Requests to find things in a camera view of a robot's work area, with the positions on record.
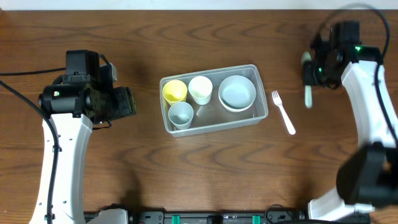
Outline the grey plastic bowl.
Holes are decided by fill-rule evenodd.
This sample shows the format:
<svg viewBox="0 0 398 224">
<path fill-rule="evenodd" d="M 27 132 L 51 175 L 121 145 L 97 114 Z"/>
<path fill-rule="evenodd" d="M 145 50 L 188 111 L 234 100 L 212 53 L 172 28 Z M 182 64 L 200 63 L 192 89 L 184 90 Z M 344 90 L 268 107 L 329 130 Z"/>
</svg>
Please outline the grey plastic bowl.
<svg viewBox="0 0 398 224">
<path fill-rule="evenodd" d="M 233 108 L 244 108 L 254 103 L 256 89 L 252 81 L 241 75 L 225 78 L 218 90 L 219 100 Z"/>
</svg>

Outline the grey plastic cup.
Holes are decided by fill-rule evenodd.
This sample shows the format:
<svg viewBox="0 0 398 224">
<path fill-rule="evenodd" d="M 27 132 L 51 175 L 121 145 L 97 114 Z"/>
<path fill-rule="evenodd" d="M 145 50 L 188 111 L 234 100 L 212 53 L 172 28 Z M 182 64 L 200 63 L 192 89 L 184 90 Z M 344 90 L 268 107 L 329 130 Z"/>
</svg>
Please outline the grey plastic cup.
<svg viewBox="0 0 398 224">
<path fill-rule="evenodd" d="M 173 104 L 168 112 L 169 120 L 179 130 L 188 129 L 194 117 L 192 106 L 186 102 Z"/>
</svg>

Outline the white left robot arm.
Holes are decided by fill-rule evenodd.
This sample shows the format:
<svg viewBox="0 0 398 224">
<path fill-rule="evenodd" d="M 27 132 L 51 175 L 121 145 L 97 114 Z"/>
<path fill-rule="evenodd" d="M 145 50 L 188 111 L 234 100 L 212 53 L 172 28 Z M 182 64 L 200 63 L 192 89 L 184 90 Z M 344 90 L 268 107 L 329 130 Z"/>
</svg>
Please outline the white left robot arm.
<svg viewBox="0 0 398 224">
<path fill-rule="evenodd" d="M 44 159 L 31 223 L 85 223 L 83 179 L 94 125 L 136 113 L 128 87 L 115 87 L 116 67 L 90 50 L 66 52 L 66 74 L 39 95 Z"/>
</svg>

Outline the white plastic cup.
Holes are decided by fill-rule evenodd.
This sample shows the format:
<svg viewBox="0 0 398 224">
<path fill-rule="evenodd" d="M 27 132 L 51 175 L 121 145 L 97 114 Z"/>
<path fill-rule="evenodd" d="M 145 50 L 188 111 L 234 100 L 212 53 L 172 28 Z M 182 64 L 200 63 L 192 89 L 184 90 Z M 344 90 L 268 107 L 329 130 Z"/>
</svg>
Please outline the white plastic cup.
<svg viewBox="0 0 398 224">
<path fill-rule="evenodd" d="M 188 91 L 197 104 L 205 105 L 211 99 L 213 84 L 209 78 L 197 76 L 188 84 Z"/>
</svg>

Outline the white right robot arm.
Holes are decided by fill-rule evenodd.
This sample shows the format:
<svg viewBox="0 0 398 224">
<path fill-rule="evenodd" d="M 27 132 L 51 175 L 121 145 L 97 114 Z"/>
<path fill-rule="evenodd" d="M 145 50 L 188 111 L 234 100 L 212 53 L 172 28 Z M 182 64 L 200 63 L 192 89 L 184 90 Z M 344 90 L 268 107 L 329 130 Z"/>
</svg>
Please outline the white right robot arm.
<svg viewBox="0 0 398 224">
<path fill-rule="evenodd" d="M 311 220 L 338 221 L 355 213 L 397 205 L 397 115 L 384 79 L 384 54 L 359 39 L 359 22 L 331 26 L 330 38 L 317 34 L 302 55 L 305 105 L 311 87 L 336 89 L 349 96 L 358 132 L 358 151 L 338 170 L 336 186 L 307 205 Z"/>
</svg>

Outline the yellow plastic cup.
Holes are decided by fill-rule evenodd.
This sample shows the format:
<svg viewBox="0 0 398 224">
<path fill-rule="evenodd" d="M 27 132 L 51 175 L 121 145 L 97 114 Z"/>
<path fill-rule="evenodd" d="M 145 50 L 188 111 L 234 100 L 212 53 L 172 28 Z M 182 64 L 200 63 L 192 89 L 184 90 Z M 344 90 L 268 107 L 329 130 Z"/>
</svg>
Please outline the yellow plastic cup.
<svg viewBox="0 0 398 224">
<path fill-rule="evenodd" d="M 170 106 L 178 102 L 185 102 L 187 93 L 186 84 L 180 80 L 171 80 L 162 89 L 162 96 Z"/>
</svg>

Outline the clear plastic container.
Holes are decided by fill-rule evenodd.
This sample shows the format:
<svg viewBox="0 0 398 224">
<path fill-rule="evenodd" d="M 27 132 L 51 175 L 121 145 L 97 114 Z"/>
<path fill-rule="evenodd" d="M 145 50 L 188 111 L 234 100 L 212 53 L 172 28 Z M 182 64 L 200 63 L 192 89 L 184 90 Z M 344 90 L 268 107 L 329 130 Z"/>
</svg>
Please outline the clear plastic container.
<svg viewBox="0 0 398 224">
<path fill-rule="evenodd" d="M 213 131 L 221 131 L 225 129 L 240 128 L 259 123 L 267 117 L 269 110 L 267 107 L 266 94 L 262 84 L 259 70 L 253 64 L 239 65 L 234 67 L 217 68 L 213 70 L 204 70 L 200 72 L 184 73 L 170 77 L 164 77 L 160 80 L 160 89 L 171 80 L 180 80 L 185 84 L 189 84 L 192 78 L 196 76 L 204 76 L 209 78 L 213 83 L 213 93 L 211 100 L 206 105 L 198 105 L 195 103 L 191 94 L 187 95 L 186 102 L 193 107 L 194 116 L 192 124 L 188 129 L 177 129 L 169 119 L 170 105 L 166 99 L 160 95 L 160 105 L 164 120 L 165 129 L 173 137 L 183 137 L 194 134 L 210 133 Z M 228 111 L 218 98 L 218 90 L 221 82 L 230 76 L 241 75 L 248 78 L 256 89 L 256 98 L 254 103 L 242 112 Z"/>
</svg>

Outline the white plastic fork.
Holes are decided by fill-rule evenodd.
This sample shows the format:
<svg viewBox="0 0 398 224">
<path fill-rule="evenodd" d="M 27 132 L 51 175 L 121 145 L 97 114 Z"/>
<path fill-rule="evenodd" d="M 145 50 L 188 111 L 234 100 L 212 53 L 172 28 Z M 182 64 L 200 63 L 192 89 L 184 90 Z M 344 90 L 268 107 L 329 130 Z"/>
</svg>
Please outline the white plastic fork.
<svg viewBox="0 0 398 224">
<path fill-rule="evenodd" d="M 279 108 L 279 110 L 280 110 L 280 113 L 281 113 L 281 115 L 282 115 L 282 118 L 283 118 L 283 120 L 284 120 L 284 123 L 285 123 L 285 126 L 286 126 L 286 128 L 287 128 L 288 133 L 289 133 L 290 135 L 296 134 L 296 129 L 295 129 L 294 125 L 292 124 L 292 122 L 291 122 L 289 116 L 287 115 L 287 113 L 286 113 L 286 111 L 285 111 L 285 108 L 284 108 L 283 103 L 282 103 L 282 99 L 281 99 L 281 97 L 279 96 L 278 92 L 277 92 L 276 90 L 275 90 L 275 91 L 272 91 L 272 92 L 271 92 L 271 95 L 272 95 L 272 99 L 273 99 L 274 104 L 275 104 L 275 105 Z"/>
</svg>

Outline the mint green plastic spoon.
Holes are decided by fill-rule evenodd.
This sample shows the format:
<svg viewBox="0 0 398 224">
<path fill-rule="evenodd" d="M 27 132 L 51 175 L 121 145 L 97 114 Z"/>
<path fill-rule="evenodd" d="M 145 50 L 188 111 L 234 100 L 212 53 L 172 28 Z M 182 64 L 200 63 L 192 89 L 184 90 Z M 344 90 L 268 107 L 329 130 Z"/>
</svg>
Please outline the mint green plastic spoon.
<svg viewBox="0 0 398 224">
<path fill-rule="evenodd" d="M 303 70 L 305 69 L 307 62 L 311 62 L 311 61 L 312 61 L 312 58 L 311 58 L 310 53 L 307 52 L 307 51 L 304 52 L 302 54 L 301 61 L 300 61 Z M 304 102 L 305 102 L 306 108 L 308 108 L 308 109 L 312 108 L 312 106 L 313 106 L 313 103 L 312 103 L 312 88 L 311 88 L 310 85 L 305 85 L 305 88 L 304 88 Z"/>
</svg>

